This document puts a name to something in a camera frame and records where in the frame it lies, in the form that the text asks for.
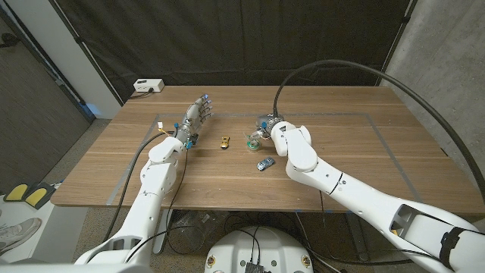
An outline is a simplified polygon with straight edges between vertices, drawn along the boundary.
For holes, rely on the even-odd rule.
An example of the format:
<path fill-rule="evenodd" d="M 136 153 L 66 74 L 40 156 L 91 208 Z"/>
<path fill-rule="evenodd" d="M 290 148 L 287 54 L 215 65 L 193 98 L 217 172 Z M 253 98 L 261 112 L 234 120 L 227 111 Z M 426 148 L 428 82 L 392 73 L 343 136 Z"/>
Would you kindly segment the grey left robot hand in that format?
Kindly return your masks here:
<path fill-rule="evenodd" d="M 211 110 L 211 100 L 208 94 L 203 94 L 188 107 L 183 120 L 176 126 L 173 137 L 186 149 L 190 149 L 197 143 L 199 131 L 204 122 L 211 117 Z"/>

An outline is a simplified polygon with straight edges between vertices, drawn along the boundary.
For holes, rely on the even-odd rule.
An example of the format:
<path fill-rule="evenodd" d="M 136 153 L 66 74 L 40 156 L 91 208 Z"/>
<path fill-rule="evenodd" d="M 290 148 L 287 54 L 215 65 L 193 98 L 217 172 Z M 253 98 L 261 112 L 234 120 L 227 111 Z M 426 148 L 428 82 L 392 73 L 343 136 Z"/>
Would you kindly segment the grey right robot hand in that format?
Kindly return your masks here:
<path fill-rule="evenodd" d="M 284 121 L 282 115 L 268 114 L 259 116 L 256 121 L 255 131 L 249 135 L 249 140 L 253 141 L 270 138 L 273 127 L 282 121 Z"/>

